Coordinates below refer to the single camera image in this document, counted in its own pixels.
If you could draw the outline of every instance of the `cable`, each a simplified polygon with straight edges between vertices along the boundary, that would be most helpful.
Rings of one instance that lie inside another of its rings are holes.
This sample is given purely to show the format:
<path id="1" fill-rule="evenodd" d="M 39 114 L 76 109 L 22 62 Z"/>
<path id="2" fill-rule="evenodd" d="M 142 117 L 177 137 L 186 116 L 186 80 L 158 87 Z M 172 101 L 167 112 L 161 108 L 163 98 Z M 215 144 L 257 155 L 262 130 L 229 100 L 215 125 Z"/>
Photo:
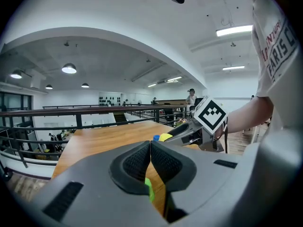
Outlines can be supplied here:
<path id="1" fill-rule="evenodd" d="M 226 25 L 224 25 L 224 24 L 222 23 L 222 20 L 221 20 L 221 24 L 222 24 L 223 26 L 227 26 L 227 25 L 229 25 L 230 23 L 227 23 Z"/>
<path id="2" fill-rule="evenodd" d="M 217 138 L 217 139 L 215 139 L 214 141 L 218 141 L 221 137 L 222 137 L 222 135 L 224 135 L 224 129 L 227 129 L 227 123 L 228 123 L 228 117 L 226 118 L 226 123 L 225 122 L 223 122 L 223 130 L 222 130 L 222 133 L 221 133 L 221 135 L 220 135 L 220 137 L 219 138 Z"/>
<path id="3" fill-rule="evenodd" d="M 231 13 L 230 9 L 227 7 L 227 4 L 226 4 L 226 8 L 228 9 L 229 14 L 231 15 L 231 23 L 230 23 L 230 25 L 231 25 L 231 26 L 235 26 L 235 24 L 234 24 L 233 21 L 232 21 L 232 13 Z"/>

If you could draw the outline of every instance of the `yellow object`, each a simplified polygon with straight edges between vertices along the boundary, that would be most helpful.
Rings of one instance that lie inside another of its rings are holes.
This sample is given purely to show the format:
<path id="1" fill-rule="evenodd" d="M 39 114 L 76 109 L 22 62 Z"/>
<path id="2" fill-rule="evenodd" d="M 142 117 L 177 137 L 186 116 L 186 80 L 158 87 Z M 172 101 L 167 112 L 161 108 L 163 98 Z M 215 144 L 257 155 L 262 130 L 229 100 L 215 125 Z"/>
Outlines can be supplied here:
<path id="1" fill-rule="evenodd" d="M 167 139 L 171 138 L 171 134 L 163 133 L 160 135 L 159 141 L 166 141 Z"/>

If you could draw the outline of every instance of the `vent slot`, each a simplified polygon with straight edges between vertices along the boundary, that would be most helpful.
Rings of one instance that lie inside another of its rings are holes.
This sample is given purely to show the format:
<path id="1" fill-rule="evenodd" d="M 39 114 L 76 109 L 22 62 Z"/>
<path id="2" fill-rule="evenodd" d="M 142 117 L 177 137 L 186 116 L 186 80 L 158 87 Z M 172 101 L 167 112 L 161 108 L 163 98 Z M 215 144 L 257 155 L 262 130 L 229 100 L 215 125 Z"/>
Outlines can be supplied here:
<path id="1" fill-rule="evenodd" d="M 230 161 L 223 161 L 223 160 L 216 160 L 214 162 L 217 165 L 229 167 L 235 169 L 238 163 L 230 162 Z"/>
<path id="2" fill-rule="evenodd" d="M 72 202 L 74 202 L 82 187 L 83 184 L 81 183 L 68 183 L 51 201 L 51 203 L 46 206 L 43 212 L 49 217 L 60 222 L 71 206 Z"/>

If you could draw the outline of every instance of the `window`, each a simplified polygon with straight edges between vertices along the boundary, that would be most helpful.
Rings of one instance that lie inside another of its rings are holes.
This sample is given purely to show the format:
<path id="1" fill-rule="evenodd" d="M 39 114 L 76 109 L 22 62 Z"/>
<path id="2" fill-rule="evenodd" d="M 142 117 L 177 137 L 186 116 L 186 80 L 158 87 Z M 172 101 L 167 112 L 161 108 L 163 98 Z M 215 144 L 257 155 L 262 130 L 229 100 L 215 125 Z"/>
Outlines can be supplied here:
<path id="1" fill-rule="evenodd" d="M 0 93 L 1 111 L 16 111 L 16 110 L 30 110 L 31 96 Z M 13 117 L 13 124 L 19 125 L 23 122 L 30 121 L 30 117 Z M 9 118 L 0 118 L 0 126 L 10 126 Z"/>

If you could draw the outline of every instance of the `wooden floor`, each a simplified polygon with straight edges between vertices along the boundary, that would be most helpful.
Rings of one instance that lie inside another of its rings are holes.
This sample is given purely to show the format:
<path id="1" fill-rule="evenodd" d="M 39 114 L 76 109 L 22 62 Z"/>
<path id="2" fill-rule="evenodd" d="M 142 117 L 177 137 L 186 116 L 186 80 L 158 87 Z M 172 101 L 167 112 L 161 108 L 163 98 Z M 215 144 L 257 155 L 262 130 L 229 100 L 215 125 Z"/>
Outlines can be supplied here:
<path id="1" fill-rule="evenodd" d="M 256 137 L 256 142 L 260 142 L 264 135 L 267 126 L 265 124 L 259 127 L 259 135 Z M 228 141 L 230 145 L 230 154 L 242 155 L 246 146 L 250 144 L 253 135 L 253 129 L 242 132 L 229 134 Z M 41 189 L 48 180 L 37 179 L 29 176 L 24 176 L 18 173 L 13 173 L 12 178 L 7 182 L 7 187 L 19 194 L 27 201 L 31 201 L 33 196 Z"/>
<path id="2" fill-rule="evenodd" d="M 31 201 L 34 195 L 47 183 L 48 180 L 24 176 L 13 172 L 13 176 L 7 182 L 7 187 L 11 192 L 19 194 L 24 200 Z"/>

